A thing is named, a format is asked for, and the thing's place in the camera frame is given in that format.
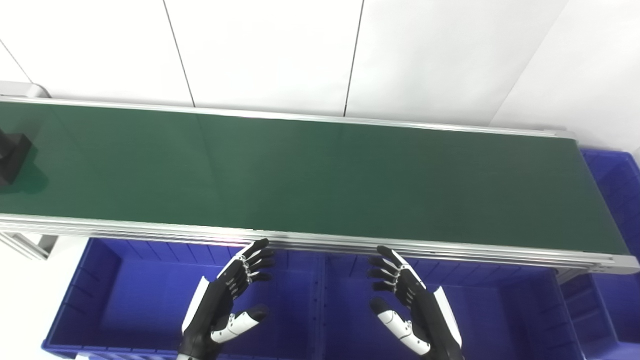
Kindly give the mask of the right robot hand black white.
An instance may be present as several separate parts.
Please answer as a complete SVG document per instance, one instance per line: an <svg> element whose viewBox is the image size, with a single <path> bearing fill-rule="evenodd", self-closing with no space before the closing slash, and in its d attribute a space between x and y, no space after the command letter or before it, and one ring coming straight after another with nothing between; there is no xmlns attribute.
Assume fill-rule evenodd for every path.
<svg viewBox="0 0 640 360"><path fill-rule="evenodd" d="M377 319L421 360L462 360L462 335L443 287L430 291L414 267L395 250L382 244L368 258L366 272L375 278L371 287L389 292L409 310L404 319L381 297L369 301Z"/></svg>

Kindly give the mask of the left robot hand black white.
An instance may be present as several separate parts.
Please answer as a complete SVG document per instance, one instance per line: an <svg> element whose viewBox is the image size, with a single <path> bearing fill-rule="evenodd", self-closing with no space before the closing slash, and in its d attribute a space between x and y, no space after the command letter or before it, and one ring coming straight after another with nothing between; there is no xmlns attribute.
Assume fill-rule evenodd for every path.
<svg viewBox="0 0 640 360"><path fill-rule="evenodd" d="M272 278L261 272L275 264L275 252L269 243L268 238L251 242L231 257L213 281L202 276L183 319L178 360L215 360L225 343L269 315L269 308L263 304L233 312L234 301L249 285Z"/></svg>

